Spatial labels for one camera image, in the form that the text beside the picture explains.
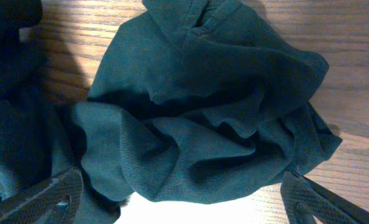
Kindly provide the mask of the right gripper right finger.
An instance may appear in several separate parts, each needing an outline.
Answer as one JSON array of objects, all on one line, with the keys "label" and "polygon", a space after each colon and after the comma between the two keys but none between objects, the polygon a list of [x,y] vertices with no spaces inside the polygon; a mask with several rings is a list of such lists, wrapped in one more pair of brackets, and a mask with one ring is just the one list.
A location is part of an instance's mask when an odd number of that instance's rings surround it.
[{"label": "right gripper right finger", "polygon": [[290,224],[369,224],[369,212],[295,171],[287,171],[281,196]]}]

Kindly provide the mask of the black shirt with white logo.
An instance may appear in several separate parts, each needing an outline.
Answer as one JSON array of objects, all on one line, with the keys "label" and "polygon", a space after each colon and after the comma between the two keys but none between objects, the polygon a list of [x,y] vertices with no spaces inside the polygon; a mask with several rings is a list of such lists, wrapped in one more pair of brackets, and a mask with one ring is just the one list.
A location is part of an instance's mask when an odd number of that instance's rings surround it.
[{"label": "black shirt with white logo", "polygon": [[0,1],[0,202],[80,166],[75,223],[114,223],[137,193],[202,204],[306,174],[341,143],[310,104],[328,63],[239,1],[144,1],[105,52],[87,99],[53,105],[45,54],[19,30],[40,1]]}]

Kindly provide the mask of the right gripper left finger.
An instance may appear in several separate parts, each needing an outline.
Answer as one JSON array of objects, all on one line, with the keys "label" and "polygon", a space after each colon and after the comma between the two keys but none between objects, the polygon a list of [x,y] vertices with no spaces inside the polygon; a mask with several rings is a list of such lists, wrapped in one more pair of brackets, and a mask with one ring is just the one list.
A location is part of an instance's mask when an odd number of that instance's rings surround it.
[{"label": "right gripper left finger", "polygon": [[71,167],[1,201],[0,224],[72,224],[82,192],[82,173]]}]

